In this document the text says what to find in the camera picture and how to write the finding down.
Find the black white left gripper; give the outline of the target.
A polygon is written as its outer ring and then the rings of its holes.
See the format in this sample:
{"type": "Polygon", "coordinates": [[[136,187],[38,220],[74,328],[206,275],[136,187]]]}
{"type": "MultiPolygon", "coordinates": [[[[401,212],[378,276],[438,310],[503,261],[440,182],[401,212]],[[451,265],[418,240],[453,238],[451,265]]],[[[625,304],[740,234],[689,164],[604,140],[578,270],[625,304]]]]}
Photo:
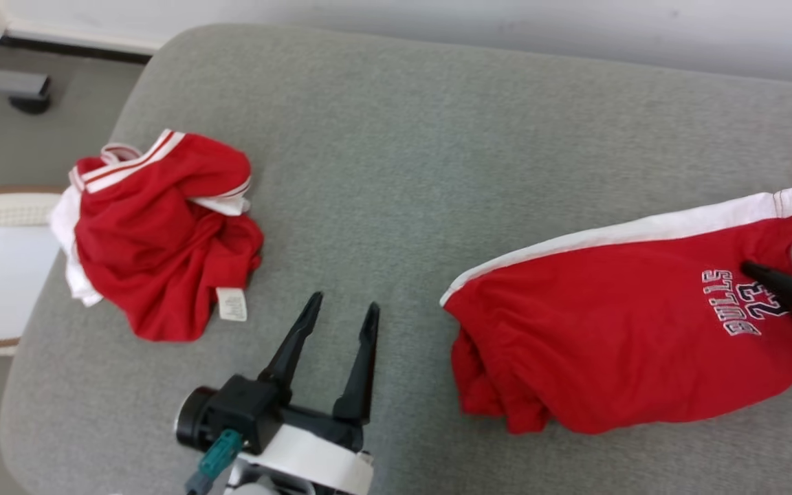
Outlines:
{"type": "Polygon", "coordinates": [[[229,442],[227,492],[367,492],[374,467],[364,450],[371,420],[380,306],[368,307],[342,395],[324,414],[292,405],[292,380],[324,298],[314,292],[257,379],[235,375],[212,395],[214,438],[229,442]]]}

